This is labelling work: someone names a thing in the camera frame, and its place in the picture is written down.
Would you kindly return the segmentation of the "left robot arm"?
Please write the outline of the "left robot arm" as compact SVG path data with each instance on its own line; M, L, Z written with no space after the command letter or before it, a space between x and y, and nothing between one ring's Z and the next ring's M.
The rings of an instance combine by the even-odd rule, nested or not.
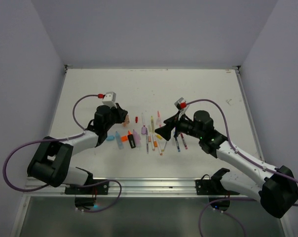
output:
M128 112L119 104L113 107L101 105L86 130L66 140L45 137L36 150L27 174L50 186L62 184L75 186L81 193L93 190L93 174L79 167L71 167L71 158L85 150L100 146L115 124L124 123Z

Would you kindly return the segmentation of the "black orange highlighter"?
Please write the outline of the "black orange highlighter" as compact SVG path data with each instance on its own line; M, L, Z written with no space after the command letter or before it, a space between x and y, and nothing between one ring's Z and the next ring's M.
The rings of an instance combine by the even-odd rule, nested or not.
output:
M131 149L136 148L136 144L135 144L134 136L133 136L133 134L131 133L131 131L128 131L127 138L128 138L128 141L129 141L129 144L130 144Z

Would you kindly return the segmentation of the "purple highlighter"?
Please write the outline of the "purple highlighter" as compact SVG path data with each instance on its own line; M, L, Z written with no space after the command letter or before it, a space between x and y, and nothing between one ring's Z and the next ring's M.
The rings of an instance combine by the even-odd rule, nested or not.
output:
M139 134L136 132L136 130L133 130L133 138L134 138L136 147L137 147L137 148L140 148L140 147L141 147L140 136L139 136Z

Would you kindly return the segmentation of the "yellow pink pen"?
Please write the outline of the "yellow pink pen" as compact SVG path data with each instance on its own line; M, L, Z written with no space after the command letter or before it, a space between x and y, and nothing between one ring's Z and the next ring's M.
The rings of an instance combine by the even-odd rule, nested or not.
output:
M154 119L153 116L150 116L151 132L154 134Z

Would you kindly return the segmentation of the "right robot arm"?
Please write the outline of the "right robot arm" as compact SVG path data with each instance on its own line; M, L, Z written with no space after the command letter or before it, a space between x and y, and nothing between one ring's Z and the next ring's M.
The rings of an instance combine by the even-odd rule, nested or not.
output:
M177 113L155 130L165 140L184 133L199 140L201 149L234 166L241 174L221 170L222 176L211 181L213 192L222 194L234 191L258 202L273 217L281 218L298 200L298 185L292 171L279 168L255 157L247 157L223 134L214 128L214 121L207 111L197 111L193 119Z

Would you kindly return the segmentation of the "orange highlighter cap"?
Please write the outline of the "orange highlighter cap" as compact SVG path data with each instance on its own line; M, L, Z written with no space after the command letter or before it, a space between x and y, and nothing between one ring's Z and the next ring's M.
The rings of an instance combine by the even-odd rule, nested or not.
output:
M122 142L126 142L126 141L128 141L128 137L127 137L127 136L122 136L122 137L121 137L121 141L122 141Z

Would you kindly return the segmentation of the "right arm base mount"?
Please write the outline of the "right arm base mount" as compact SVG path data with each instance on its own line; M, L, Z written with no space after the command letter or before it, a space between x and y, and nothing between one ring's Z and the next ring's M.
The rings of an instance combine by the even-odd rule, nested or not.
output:
M220 181L222 177L229 173L230 170L227 168L221 168L214 175L210 176L208 174L203 175L200 179L195 180L195 189L197 195L208 195L208 196L223 196L223 197L209 197L209 202L214 200L219 200L222 198L229 198L230 195L240 195L238 192L228 191L226 190ZM227 211L230 206L229 200L218 201L216 203L211 204L211 206L220 211Z

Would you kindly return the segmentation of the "white orange marker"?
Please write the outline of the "white orange marker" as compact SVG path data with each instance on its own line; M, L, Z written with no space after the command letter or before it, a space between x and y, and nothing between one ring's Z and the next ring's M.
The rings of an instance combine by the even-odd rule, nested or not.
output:
M160 146L160 141L159 141L158 138L156 138L156 144L157 144L159 155L162 156L163 152L162 152L162 149L161 149L161 146Z

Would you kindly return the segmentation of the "blue gel pen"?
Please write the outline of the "blue gel pen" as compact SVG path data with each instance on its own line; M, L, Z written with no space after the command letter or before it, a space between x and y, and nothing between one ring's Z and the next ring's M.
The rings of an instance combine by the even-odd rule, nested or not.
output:
M176 143L176 147L177 147L178 152L181 152L181 149L180 149L180 146L179 146L179 142L178 142L178 139L177 139L177 136L176 135L174 135L174 139L175 139L175 143Z

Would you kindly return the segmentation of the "red gel pen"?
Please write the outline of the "red gel pen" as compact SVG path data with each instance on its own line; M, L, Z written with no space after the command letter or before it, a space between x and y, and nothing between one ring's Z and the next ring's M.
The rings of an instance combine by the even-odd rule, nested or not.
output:
M187 144L186 144L186 140L185 140L185 138L184 138L184 135L183 135L182 133L180 133L180 136L181 136L181 140L182 140L182 143L183 143L183 145L184 145L184 148L187 150L188 147L187 147Z

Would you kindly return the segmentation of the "light blue highlighter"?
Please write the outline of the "light blue highlighter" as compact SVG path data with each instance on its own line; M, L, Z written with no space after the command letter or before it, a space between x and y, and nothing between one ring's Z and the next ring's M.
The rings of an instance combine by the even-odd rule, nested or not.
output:
M121 136L120 136L120 134L119 134L117 131L115 132L115 139L116 139L118 148L119 148L120 150L122 150L122 149L124 148L124 145L123 145L123 142L122 142L122 140L121 140Z

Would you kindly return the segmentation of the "purple highlighter cap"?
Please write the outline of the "purple highlighter cap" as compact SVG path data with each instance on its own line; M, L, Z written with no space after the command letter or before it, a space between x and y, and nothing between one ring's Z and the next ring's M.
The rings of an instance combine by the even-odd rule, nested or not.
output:
M143 125L141 128L141 134L146 135L146 132L147 132L147 127Z

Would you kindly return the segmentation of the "clear purple gel pen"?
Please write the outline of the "clear purple gel pen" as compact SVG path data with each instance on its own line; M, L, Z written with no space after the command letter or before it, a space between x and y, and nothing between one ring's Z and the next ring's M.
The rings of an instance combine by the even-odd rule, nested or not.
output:
M146 153L149 154L149 135L146 132Z

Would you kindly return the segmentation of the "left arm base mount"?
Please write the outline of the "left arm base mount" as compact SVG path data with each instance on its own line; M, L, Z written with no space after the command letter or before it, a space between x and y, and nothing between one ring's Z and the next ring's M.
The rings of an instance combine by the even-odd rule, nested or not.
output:
M74 205L78 210L92 212L98 209L96 197L108 194L109 180L93 179L86 184L88 187L68 185L65 194L74 196Z

